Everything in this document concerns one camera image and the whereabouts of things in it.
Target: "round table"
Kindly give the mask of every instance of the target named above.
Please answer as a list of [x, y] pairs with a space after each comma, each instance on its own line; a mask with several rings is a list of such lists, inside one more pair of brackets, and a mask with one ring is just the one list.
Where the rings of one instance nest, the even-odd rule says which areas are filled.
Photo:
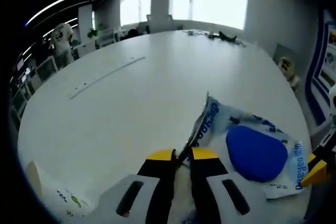
[[[141, 56], [70, 99], [79, 84]], [[207, 91], [222, 104], [270, 120], [311, 150], [300, 105], [265, 51], [170, 31], [101, 48], [53, 75], [25, 108], [20, 162], [25, 168], [34, 160], [53, 178], [97, 199], [136, 174], [150, 153], [180, 151]], [[309, 196], [310, 188], [270, 201], [275, 220], [302, 218]]]

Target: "person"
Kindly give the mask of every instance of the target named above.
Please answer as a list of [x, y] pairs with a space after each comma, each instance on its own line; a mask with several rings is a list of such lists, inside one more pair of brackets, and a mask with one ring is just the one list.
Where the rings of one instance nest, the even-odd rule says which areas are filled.
[[73, 62], [70, 41], [74, 32], [69, 24], [61, 23], [51, 33], [50, 45], [55, 46], [55, 63], [58, 69]]

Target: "poster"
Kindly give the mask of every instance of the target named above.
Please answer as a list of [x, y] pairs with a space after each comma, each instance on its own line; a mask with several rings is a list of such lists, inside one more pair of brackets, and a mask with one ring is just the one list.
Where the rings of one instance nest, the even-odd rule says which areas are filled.
[[336, 27], [329, 27], [328, 44], [319, 80], [330, 89], [336, 83]]

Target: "chair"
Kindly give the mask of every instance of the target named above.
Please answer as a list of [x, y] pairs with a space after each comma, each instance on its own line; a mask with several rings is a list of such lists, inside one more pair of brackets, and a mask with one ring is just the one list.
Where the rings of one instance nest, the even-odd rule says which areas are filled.
[[27, 99], [23, 94], [22, 87], [18, 89], [16, 94], [12, 99], [13, 111], [16, 113], [17, 117], [21, 119], [23, 111], [25, 110], [27, 104]]
[[58, 72], [58, 68], [53, 56], [49, 56], [36, 69], [36, 74], [39, 76], [41, 82], [46, 82], [51, 76]]
[[321, 140], [328, 134], [332, 125], [332, 115], [319, 125], [313, 132], [310, 133], [311, 148], [314, 151], [320, 144]]
[[162, 31], [174, 31], [174, 20], [172, 15], [153, 16], [147, 15], [150, 33], [160, 33]]
[[33, 95], [39, 87], [41, 87], [42, 81], [38, 74], [33, 75], [30, 80], [27, 82], [27, 86], [30, 89], [31, 94]]
[[105, 47], [118, 41], [119, 41], [119, 34], [118, 32], [116, 32], [114, 28], [99, 31], [97, 39], [99, 47]]

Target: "office chair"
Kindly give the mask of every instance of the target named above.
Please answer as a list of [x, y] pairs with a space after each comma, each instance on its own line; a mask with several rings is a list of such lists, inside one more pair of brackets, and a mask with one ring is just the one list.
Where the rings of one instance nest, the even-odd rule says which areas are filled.
[[174, 20], [172, 15], [153, 16], [148, 14], [147, 21], [150, 33], [160, 33], [162, 31], [174, 31]]
[[53, 56], [49, 56], [36, 69], [36, 74], [39, 76], [41, 82], [46, 82], [51, 76], [58, 72], [58, 68]]

